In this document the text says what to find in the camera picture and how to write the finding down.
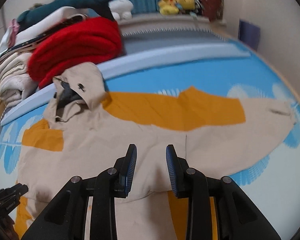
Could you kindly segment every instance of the stuffed animal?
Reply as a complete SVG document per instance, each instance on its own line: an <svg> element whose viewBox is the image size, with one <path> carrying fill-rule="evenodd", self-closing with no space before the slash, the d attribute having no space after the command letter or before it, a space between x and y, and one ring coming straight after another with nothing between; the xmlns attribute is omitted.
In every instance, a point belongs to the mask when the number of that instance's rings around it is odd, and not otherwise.
<svg viewBox="0 0 300 240"><path fill-rule="evenodd" d="M181 10L194 10L195 2L194 0L176 0L176 2L180 5Z"/></svg>
<svg viewBox="0 0 300 240"><path fill-rule="evenodd" d="M176 0L160 0L158 6L162 15L179 13L179 9L176 7Z"/></svg>
<svg viewBox="0 0 300 240"><path fill-rule="evenodd" d="M113 0L109 2L109 8L116 21L120 19L132 19L131 11L133 9L133 4L129 0Z"/></svg>

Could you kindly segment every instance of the orange lining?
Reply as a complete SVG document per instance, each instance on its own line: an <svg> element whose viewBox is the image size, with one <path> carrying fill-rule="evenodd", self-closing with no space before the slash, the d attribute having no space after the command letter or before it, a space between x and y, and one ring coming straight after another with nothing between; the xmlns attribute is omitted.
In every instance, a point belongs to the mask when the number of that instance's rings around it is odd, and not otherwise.
<svg viewBox="0 0 300 240"><path fill-rule="evenodd" d="M27 220L32 220L32 216L27 211L28 199L26 197L20 197L20 205L17 207L17 218L14 225L14 230L18 234L19 238L25 234L28 229Z"/></svg>
<svg viewBox="0 0 300 240"><path fill-rule="evenodd" d="M245 122L239 99L210 95L194 87L181 92L178 97L110 92L102 105L119 119L176 131Z"/></svg>
<svg viewBox="0 0 300 240"><path fill-rule="evenodd" d="M49 129L47 120L42 119L30 129L25 130L21 143L24 146L61 152L64 143L63 132L62 130Z"/></svg>
<svg viewBox="0 0 300 240"><path fill-rule="evenodd" d="M174 231L178 240L184 240L187 232L188 198L176 198L172 191L168 191L168 200ZM214 198L210 197L212 240L218 240L218 226Z"/></svg>

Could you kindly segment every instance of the white towel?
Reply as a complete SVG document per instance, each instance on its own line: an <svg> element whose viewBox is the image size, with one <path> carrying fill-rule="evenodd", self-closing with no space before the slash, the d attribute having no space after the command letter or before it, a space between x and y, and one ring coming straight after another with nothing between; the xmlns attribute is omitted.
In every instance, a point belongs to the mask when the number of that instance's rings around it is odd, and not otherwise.
<svg viewBox="0 0 300 240"><path fill-rule="evenodd" d="M6 33L3 35L0 41L0 56L9 49L9 41L10 41L11 34L12 34L12 26L9 26L7 28Z"/></svg>
<svg viewBox="0 0 300 240"><path fill-rule="evenodd" d="M31 52L26 53L14 53L8 57L0 65L0 83L7 76L16 76L27 72L27 63L31 57Z"/></svg>
<svg viewBox="0 0 300 240"><path fill-rule="evenodd" d="M0 83L0 99L7 107L16 106L32 95L37 86L37 82L33 81L28 73L7 76Z"/></svg>

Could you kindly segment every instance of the metal screw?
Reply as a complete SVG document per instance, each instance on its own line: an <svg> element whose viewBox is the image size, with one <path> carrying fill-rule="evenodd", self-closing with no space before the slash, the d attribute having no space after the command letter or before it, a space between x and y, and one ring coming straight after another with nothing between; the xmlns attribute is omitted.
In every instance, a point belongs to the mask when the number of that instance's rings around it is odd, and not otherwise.
<svg viewBox="0 0 300 240"><path fill-rule="evenodd" d="M188 168L188 169L186 170L186 172L187 172L188 174L190 174L190 175L193 175L193 174L195 174L195 169L194 169L194 168Z"/></svg>
<svg viewBox="0 0 300 240"><path fill-rule="evenodd" d="M77 182L79 182L79 180L80 180L79 176L74 176L74 177L71 178L72 183L77 183Z"/></svg>
<svg viewBox="0 0 300 240"><path fill-rule="evenodd" d="M223 177L223 182L225 183L231 183L232 182L232 179L230 177Z"/></svg>
<svg viewBox="0 0 300 240"><path fill-rule="evenodd" d="M108 170L108 174L115 174L117 172L117 169L116 168L110 168Z"/></svg>

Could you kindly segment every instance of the blue bedsheet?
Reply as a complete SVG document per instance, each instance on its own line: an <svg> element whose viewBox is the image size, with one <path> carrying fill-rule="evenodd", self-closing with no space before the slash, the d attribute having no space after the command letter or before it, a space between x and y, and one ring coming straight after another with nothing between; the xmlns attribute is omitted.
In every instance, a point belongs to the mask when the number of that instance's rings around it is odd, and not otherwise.
<svg viewBox="0 0 300 240"><path fill-rule="evenodd" d="M283 144L251 168L231 177L240 186L246 185L242 188L270 220L282 239L289 239L295 233L300 226L300 199L292 200L286 191L287 183L280 183L280 176L286 175L285 180L291 184L298 181L291 191L300 191L300 105L278 76L257 56L252 54L248 58L210 59L161 66L109 79L105 85L109 91L172 96L195 86L207 93L224 97L267 97L289 101L295 109L298 122ZM17 165L23 131L42 118L45 107L41 106L3 127L0 135L0 162L3 162L7 174L13 173ZM289 168L292 164L296 165L293 169ZM290 223L291 219L288 222L284 218L293 212L292 208L299 211L298 217Z"/></svg>

